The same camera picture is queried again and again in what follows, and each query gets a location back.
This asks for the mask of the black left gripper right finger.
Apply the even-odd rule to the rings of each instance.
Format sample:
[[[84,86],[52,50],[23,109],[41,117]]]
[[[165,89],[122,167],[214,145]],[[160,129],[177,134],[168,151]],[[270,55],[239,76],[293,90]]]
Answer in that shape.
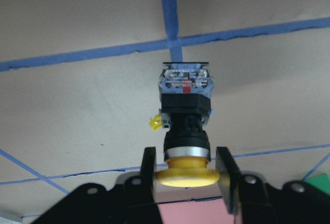
[[[232,215],[238,213],[237,183],[241,172],[228,147],[217,147],[216,170],[220,173],[218,187],[224,200],[227,212]]]

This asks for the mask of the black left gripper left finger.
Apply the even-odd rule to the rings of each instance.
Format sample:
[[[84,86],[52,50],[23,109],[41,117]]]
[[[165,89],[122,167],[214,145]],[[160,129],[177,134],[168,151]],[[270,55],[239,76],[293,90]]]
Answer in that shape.
[[[156,180],[155,172],[157,168],[156,163],[156,148],[147,147],[144,149],[140,178],[142,180],[142,195],[143,198],[150,203],[154,201],[154,183]]]

